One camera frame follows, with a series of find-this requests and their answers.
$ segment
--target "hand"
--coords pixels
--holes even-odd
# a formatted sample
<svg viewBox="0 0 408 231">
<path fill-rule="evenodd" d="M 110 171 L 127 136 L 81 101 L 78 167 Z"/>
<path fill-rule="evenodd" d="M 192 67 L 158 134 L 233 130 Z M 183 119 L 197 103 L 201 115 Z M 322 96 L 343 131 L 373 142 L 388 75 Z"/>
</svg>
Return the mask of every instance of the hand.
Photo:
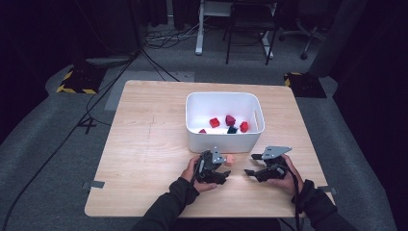
<svg viewBox="0 0 408 231">
<path fill-rule="evenodd" d="M 293 163 L 291 161 L 291 158 L 289 158 L 289 156 L 283 154 L 282 157 L 283 159 L 285 159 L 286 164 L 288 164 L 288 167 L 291 169 L 293 174 L 296 176 L 298 186 L 299 186 L 299 192 L 301 192 L 303 189 L 303 180 L 300 177 L 299 172 L 293 166 Z M 272 186 L 277 186 L 283 189 L 286 193 L 295 195 L 293 177 L 290 172 L 288 172 L 283 179 L 268 179 L 267 182 L 270 183 Z"/>
<path fill-rule="evenodd" d="M 187 168 L 181 173 L 181 177 L 186 179 L 187 181 L 191 181 L 192 176 L 194 175 L 194 165 L 198 162 L 200 159 L 200 155 L 196 155 L 193 158 L 190 159 L 189 165 Z M 199 183 L 197 180 L 194 180 L 194 187 L 196 190 L 198 190 L 199 193 L 205 192 L 205 191 L 210 191 L 213 190 L 217 187 L 216 183 L 212 184 L 207 184 L 207 183 Z"/>
</svg>

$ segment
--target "gray carpet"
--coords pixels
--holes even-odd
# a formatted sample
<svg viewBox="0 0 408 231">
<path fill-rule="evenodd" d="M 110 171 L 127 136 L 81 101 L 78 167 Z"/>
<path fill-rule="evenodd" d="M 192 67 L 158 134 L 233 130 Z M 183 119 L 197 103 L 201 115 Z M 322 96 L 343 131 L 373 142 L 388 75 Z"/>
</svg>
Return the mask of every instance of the gray carpet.
<svg viewBox="0 0 408 231">
<path fill-rule="evenodd" d="M 206 33 L 202 56 L 194 54 L 195 37 L 171 48 L 146 48 L 146 52 L 169 72 L 192 73 L 195 82 L 283 86 L 284 73 L 306 71 L 319 49 L 319 43 L 313 42 L 309 59 L 301 61 L 304 38 L 287 38 L 276 41 L 274 58 L 269 65 L 265 65 L 262 49 L 256 47 L 235 47 L 230 64 L 226 65 L 222 33 L 220 30 Z M 97 126 L 87 135 L 86 128 L 74 129 L 86 115 L 87 105 L 95 103 L 104 91 L 94 97 L 56 93 L 69 68 L 49 79 L 48 98 L 32 110 L 0 146 L 0 219 L 3 223 L 24 185 L 70 135 L 18 200 L 7 230 L 129 230 L 138 219 L 90 218 L 84 213 L 88 192 L 82 185 L 93 180 L 110 131 L 109 124 L 115 116 L 112 111 L 115 104 L 105 110 L 109 100 L 107 92 L 90 112 L 100 121 Z M 109 69 L 101 88 L 107 86 L 120 69 Z M 127 68 L 121 81 L 141 71 L 155 71 L 143 55 Z M 296 101 L 326 179 L 339 192 L 334 195 L 339 212 L 359 230 L 396 230 L 384 189 L 331 97 L 336 82 L 327 77 L 321 79 L 321 83 L 328 96 L 326 99 L 297 98 Z M 304 230 L 313 230 L 307 220 Z"/>
</svg>

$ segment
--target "black sleeve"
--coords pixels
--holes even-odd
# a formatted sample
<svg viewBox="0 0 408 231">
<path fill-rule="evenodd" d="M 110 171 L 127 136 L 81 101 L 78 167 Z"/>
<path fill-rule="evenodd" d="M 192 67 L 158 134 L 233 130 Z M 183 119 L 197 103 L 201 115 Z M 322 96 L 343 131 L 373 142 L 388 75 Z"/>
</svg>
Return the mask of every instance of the black sleeve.
<svg viewBox="0 0 408 231">
<path fill-rule="evenodd" d="M 169 192 L 159 196 L 132 230 L 168 230 L 187 205 L 193 203 L 199 192 L 186 179 L 179 177 L 169 187 Z"/>
<path fill-rule="evenodd" d="M 306 180 L 297 201 L 299 213 L 306 213 L 312 227 L 317 231 L 356 231 L 347 220 L 337 212 L 337 207 L 332 203 L 324 191 L 315 189 L 315 183 Z"/>
</svg>

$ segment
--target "person's right hand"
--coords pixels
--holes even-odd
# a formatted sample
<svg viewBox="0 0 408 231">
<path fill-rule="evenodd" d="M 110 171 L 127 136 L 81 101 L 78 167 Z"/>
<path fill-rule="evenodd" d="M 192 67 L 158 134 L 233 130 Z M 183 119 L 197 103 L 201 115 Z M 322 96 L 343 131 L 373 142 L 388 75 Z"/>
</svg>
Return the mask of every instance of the person's right hand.
<svg viewBox="0 0 408 231">
<path fill-rule="evenodd" d="M 288 167 L 291 169 L 291 171 L 296 176 L 298 186 L 299 186 L 299 192 L 301 192 L 303 189 L 303 180 L 300 177 L 299 172 L 293 166 L 293 163 L 291 161 L 291 158 L 289 158 L 289 156 L 283 154 L 282 157 L 283 159 L 285 159 L 286 164 L 288 164 Z M 293 178 L 289 172 L 285 175 L 283 179 L 268 179 L 267 182 L 271 184 L 272 186 L 276 186 L 276 187 L 283 189 L 285 192 L 291 195 L 295 195 Z"/>
</svg>

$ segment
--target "desk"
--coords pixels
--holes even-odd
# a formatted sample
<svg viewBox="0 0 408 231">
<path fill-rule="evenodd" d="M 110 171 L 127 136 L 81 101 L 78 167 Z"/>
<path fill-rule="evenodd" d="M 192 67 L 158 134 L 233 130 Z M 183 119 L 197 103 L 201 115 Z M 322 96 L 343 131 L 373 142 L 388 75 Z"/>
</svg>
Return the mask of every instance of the desk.
<svg viewBox="0 0 408 231">
<path fill-rule="evenodd" d="M 229 16 L 231 1 L 207 1 L 200 0 L 200 14 L 199 14 L 199 23 L 198 23 L 198 35 L 197 35 L 197 44 L 195 45 L 195 55 L 203 54 L 203 43 L 204 43 L 204 16 Z M 264 45 L 265 54 L 268 55 L 269 51 L 269 42 L 268 42 L 268 33 L 262 38 L 262 44 Z M 270 53 L 269 59 L 273 58 L 273 52 Z"/>
<path fill-rule="evenodd" d="M 291 146 L 288 153 L 304 179 L 326 186 L 315 149 L 291 89 L 276 86 L 128 81 L 123 90 L 85 212 L 92 217 L 141 217 L 180 176 L 191 157 L 186 128 L 186 99 L 195 91 L 241 91 L 255 94 L 266 128 L 252 153 L 267 145 Z M 249 153 L 233 154 L 227 182 L 204 192 L 181 217 L 293 217 L 291 197 L 244 173 L 259 170 Z"/>
</svg>

